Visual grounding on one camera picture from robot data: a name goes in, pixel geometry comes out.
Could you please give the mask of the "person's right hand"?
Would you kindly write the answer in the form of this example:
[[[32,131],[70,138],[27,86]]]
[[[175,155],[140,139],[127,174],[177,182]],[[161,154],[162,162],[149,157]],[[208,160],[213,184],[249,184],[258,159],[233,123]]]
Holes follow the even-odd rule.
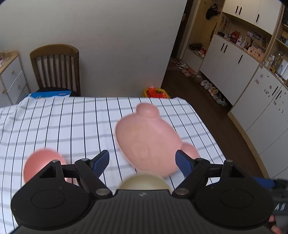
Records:
[[[275,233],[275,234],[281,234],[282,231],[280,228],[277,227],[276,225],[276,218],[274,215],[271,215],[269,218],[269,223],[272,225],[272,227],[270,228],[270,230]]]

